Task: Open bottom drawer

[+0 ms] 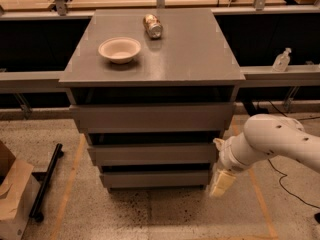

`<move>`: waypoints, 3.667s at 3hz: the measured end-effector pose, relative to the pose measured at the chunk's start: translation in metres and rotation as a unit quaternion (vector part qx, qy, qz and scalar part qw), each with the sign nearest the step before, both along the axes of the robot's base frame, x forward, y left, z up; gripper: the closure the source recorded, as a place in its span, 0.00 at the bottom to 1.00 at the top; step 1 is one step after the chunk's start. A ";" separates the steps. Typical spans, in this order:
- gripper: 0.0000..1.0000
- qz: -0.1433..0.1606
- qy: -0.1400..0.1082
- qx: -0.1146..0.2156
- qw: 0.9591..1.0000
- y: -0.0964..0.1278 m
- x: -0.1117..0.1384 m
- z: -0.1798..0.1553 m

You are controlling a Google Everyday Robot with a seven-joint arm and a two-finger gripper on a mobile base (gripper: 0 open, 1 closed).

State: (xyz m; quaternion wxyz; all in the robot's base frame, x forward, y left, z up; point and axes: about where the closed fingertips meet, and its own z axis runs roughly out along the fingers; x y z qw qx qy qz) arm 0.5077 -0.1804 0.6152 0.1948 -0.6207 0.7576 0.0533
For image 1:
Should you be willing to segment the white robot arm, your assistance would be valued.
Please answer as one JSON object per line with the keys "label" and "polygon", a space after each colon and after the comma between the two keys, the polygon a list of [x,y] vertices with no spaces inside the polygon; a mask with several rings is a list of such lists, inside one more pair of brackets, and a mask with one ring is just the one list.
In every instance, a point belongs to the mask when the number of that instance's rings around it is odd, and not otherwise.
{"label": "white robot arm", "polygon": [[222,196],[232,186],[237,173],[278,155],[320,172],[320,137],[306,133],[303,125],[290,117],[251,116],[239,135],[227,140],[215,138],[213,143],[218,160],[210,183],[212,197]]}

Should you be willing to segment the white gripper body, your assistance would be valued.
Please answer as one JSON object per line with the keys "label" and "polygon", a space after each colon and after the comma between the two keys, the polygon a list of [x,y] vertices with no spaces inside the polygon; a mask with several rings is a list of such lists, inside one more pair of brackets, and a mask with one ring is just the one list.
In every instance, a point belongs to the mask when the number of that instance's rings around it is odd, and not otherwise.
{"label": "white gripper body", "polygon": [[227,170],[231,173],[240,173],[248,169],[248,166],[241,163],[232,151],[232,144],[235,139],[235,136],[224,140],[223,149],[218,151],[218,160],[217,164],[220,169]]}

